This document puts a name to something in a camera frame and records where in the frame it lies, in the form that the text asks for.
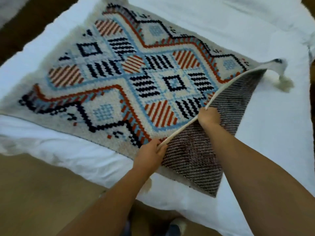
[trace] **geometric pattern rug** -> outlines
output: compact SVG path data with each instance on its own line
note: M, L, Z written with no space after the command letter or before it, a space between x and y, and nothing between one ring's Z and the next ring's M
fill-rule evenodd
M0 113L133 158L141 145L166 139L223 84L258 65L126 0L104 0L2 100ZM262 75L242 77L213 102L232 134ZM211 170L204 170L197 155L174 155L175 140L159 173L215 197L222 170L213 151L206 163Z

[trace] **white sheet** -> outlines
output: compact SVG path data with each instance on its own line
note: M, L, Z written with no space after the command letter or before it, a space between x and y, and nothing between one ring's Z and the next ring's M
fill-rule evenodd
M24 75L35 71L55 45L84 21L96 2L79 0L28 43L22 52L0 67L0 98ZM315 46L308 35L315 31L315 24L303 8L297 7L296 0L287 3L291 10L301 12L296 20L290 19L293 26L302 30L298 35L294 28L279 28L281 20L273 19L272 14L284 19L286 16L273 13L274 6L266 12L268 18L262 18L261 14L253 16L217 0L129 2L257 61L278 57L288 60L286 75L294 81L295 88L285 94L263 79L248 104L236 137L279 164L315 195L309 101L310 45L307 46L309 43ZM132 167L132 160L105 147L20 119L0 116L0 153L13 155L22 152L66 167L105 187L111 187ZM252 235L225 176L216 198L159 174L153 174L151 178L152 189L138 196L145 204L177 210L186 218L223 235Z

